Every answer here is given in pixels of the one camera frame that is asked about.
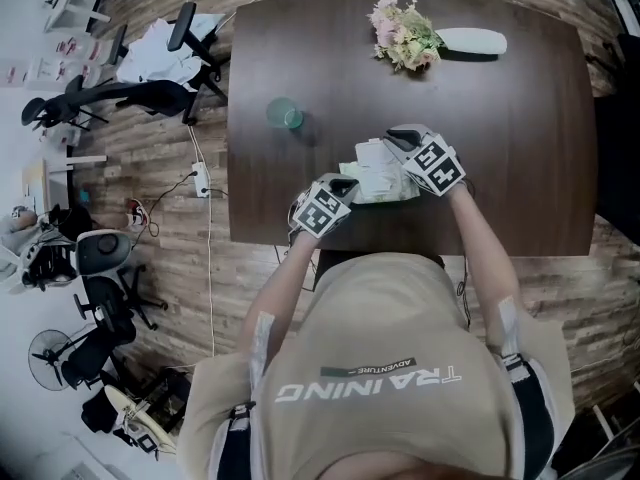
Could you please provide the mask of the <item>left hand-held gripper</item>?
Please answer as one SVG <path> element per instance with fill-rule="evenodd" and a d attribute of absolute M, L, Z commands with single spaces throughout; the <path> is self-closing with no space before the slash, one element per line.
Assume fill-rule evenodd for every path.
<path fill-rule="evenodd" d="M 325 173 L 292 202 L 288 212 L 288 238 L 306 231 L 316 239 L 334 230 L 351 213 L 359 181 L 340 173 Z"/>

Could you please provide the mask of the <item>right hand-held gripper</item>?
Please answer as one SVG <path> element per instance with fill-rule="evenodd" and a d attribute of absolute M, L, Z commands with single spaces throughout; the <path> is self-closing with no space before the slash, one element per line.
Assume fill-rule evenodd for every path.
<path fill-rule="evenodd" d="M 441 197 L 466 176 L 455 149 L 440 135 L 433 136 L 426 125 L 397 125 L 386 134 L 389 137 L 384 137 L 383 143 L 422 190 Z M 413 150 L 406 141 L 421 144 Z"/>

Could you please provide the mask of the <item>light green cloth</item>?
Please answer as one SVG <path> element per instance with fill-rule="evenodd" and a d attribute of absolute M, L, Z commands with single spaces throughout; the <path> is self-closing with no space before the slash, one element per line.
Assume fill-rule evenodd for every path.
<path fill-rule="evenodd" d="M 396 158 L 381 168 L 361 167 L 356 158 L 349 163 L 340 163 L 339 169 L 341 174 L 359 181 L 355 204 L 394 203 L 420 196 L 418 185 L 404 172 Z"/>

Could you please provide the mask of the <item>person's right forearm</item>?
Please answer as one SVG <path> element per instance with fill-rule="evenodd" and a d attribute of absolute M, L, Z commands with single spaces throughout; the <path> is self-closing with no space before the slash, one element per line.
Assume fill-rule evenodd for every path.
<path fill-rule="evenodd" d="M 520 285 L 511 259 L 485 220 L 465 183 L 457 183 L 446 197 L 460 231 L 464 251 L 485 324 L 499 320 L 500 304 L 523 308 Z"/>

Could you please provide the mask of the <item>person's left forearm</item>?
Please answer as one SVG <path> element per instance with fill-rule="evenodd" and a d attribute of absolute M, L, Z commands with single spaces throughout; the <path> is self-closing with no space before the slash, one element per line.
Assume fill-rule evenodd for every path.
<path fill-rule="evenodd" d="M 275 354 L 279 351 L 289 331 L 306 272 L 318 244 L 319 240 L 307 231 L 301 231 L 297 235 L 284 261 L 273 272 L 250 305 L 237 340 L 238 351 L 250 350 L 261 313 L 274 318 L 268 341 L 268 352 Z"/>

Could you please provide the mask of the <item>green glass cup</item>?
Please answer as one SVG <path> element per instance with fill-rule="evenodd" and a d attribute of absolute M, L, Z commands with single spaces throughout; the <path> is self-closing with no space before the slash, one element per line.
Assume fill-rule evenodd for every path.
<path fill-rule="evenodd" d="M 293 100 L 277 97 L 267 105 L 266 118 L 274 128 L 293 130 L 302 125 L 304 115 Z"/>

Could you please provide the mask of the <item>pastel flower bouquet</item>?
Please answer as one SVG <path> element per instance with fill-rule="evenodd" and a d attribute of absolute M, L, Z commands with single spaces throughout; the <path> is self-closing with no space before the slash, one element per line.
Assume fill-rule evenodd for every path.
<path fill-rule="evenodd" d="M 444 41 L 417 3 L 402 7 L 398 0 L 379 0 L 367 15 L 376 38 L 375 57 L 388 60 L 395 71 L 417 72 L 441 60 Z"/>

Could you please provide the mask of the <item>white vase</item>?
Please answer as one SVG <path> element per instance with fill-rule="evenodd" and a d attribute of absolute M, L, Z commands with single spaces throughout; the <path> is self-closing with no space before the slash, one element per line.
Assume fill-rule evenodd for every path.
<path fill-rule="evenodd" d="M 503 55 L 508 48 L 506 37 L 483 28 L 445 28 L 435 33 L 449 51 L 476 55 Z"/>

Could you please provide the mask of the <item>person's beige t-shirt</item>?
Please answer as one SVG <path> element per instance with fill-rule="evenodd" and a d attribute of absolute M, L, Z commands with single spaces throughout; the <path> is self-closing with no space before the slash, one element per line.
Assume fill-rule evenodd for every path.
<path fill-rule="evenodd" d="M 442 464 L 538 480 L 575 414 L 561 327 L 507 308 L 505 347 L 466 328 L 452 284 L 417 255 L 374 254 L 319 280 L 268 365 L 234 353 L 194 372 L 177 460 L 222 474 L 234 434 L 255 480 L 321 480 Z"/>

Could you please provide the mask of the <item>white power strip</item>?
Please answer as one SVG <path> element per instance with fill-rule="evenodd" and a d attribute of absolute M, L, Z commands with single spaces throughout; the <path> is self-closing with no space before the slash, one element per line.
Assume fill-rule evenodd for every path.
<path fill-rule="evenodd" d="M 196 190 L 196 196 L 204 198 L 209 194 L 210 177 L 209 171 L 203 161 L 192 164 L 192 177 Z"/>

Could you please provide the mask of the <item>white cloth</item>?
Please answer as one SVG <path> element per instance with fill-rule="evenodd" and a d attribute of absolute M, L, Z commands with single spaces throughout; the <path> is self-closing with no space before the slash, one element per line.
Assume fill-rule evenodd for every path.
<path fill-rule="evenodd" d="M 210 64 L 186 43 L 176 51 L 168 50 L 174 27 L 175 22 L 157 19 L 142 38 L 128 46 L 128 53 L 116 70 L 116 80 L 122 83 L 167 80 L 193 92 L 189 82 Z"/>

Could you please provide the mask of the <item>grey office chair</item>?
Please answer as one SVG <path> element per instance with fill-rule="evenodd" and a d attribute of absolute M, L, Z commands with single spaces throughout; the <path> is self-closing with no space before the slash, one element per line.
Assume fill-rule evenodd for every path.
<path fill-rule="evenodd" d="M 83 277 L 102 275 L 122 267 L 132 249 L 131 238 L 114 229 L 98 229 L 78 236 L 76 269 Z"/>

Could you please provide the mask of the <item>black equipment case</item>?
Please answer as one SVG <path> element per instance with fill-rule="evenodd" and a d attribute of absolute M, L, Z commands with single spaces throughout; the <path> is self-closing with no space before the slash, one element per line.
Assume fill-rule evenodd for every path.
<path fill-rule="evenodd" d="M 147 413 L 170 435 L 177 449 L 177 431 L 183 423 L 191 389 L 191 383 L 183 372 L 163 370 L 145 385 L 126 374 L 115 377 L 103 372 L 99 380 L 102 382 L 101 389 L 82 406 L 81 419 L 89 430 L 115 436 L 112 429 L 116 410 L 104 391 L 107 385 L 111 385 L 136 402 L 147 402 Z"/>

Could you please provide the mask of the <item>cream hand-held device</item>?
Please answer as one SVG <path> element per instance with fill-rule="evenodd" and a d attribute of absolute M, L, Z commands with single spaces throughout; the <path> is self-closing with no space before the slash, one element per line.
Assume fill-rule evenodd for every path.
<path fill-rule="evenodd" d="M 176 455 L 176 445 L 170 435 L 148 413 L 149 404 L 136 402 L 119 389 L 107 385 L 106 397 L 116 410 L 112 433 L 129 446 L 151 455 L 156 461 L 160 455 Z"/>

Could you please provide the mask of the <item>stack of white boxes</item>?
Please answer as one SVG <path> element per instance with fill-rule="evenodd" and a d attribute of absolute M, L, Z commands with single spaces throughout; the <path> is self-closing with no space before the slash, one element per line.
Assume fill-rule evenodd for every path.
<path fill-rule="evenodd" d="M 93 87 L 100 80 L 111 46 L 111 40 L 87 35 L 53 34 L 43 56 L 0 59 L 0 88 L 63 92 L 78 76 L 82 88 Z"/>

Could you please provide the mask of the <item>white table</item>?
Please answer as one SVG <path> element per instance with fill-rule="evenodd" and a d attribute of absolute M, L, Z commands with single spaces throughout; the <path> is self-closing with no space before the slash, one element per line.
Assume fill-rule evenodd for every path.
<path fill-rule="evenodd" d="M 80 28 L 91 20 L 109 23 L 111 17 L 98 11 L 100 0 L 40 0 L 45 14 L 43 31 Z"/>

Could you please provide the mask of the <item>black standing fan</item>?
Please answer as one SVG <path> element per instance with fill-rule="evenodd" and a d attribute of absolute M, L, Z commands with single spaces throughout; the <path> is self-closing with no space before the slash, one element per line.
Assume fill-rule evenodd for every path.
<path fill-rule="evenodd" d="M 75 350 L 72 340 L 58 330 L 44 330 L 37 334 L 28 350 L 28 365 L 34 380 L 49 391 L 68 387 L 62 375 L 62 363 Z"/>

